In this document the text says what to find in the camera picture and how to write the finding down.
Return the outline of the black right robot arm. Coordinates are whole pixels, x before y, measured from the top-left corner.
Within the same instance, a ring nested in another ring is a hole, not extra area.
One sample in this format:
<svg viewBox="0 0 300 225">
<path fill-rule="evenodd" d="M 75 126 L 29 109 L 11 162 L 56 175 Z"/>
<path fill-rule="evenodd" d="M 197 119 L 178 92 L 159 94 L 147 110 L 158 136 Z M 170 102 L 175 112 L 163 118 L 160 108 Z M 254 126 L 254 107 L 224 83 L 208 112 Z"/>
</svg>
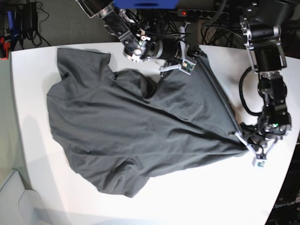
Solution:
<svg viewBox="0 0 300 225">
<path fill-rule="evenodd" d="M 79 0 L 85 14 L 104 22 L 108 33 L 123 45 L 123 54 L 133 62 L 160 59 L 181 62 L 195 59 L 201 51 L 185 40 L 188 21 L 174 28 L 175 17 L 169 9 L 120 8 L 114 0 Z"/>
</svg>

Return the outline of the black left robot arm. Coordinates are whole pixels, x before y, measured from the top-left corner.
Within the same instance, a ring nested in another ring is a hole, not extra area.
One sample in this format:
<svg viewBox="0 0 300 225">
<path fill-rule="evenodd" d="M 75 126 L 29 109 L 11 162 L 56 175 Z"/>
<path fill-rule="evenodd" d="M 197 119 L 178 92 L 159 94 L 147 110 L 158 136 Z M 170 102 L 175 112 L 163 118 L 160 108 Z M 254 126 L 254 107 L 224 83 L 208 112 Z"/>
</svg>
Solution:
<svg viewBox="0 0 300 225">
<path fill-rule="evenodd" d="M 225 98 L 225 94 L 208 67 L 203 69 L 211 81 L 220 101 L 235 126 L 226 143 L 242 150 L 257 152 L 269 140 L 275 143 L 291 130 L 291 116 L 285 103 L 287 87 L 280 70 L 287 67 L 285 52 L 281 44 L 282 26 L 289 22 L 298 0 L 242 0 L 245 7 L 240 16 L 240 27 L 250 64 L 239 81 L 239 95 L 246 112 L 258 118 L 255 125 L 238 125 Z M 243 82 L 249 72 L 258 75 L 258 93 L 263 99 L 261 112 L 251 111 L 243 96 Z"/>
</svg>

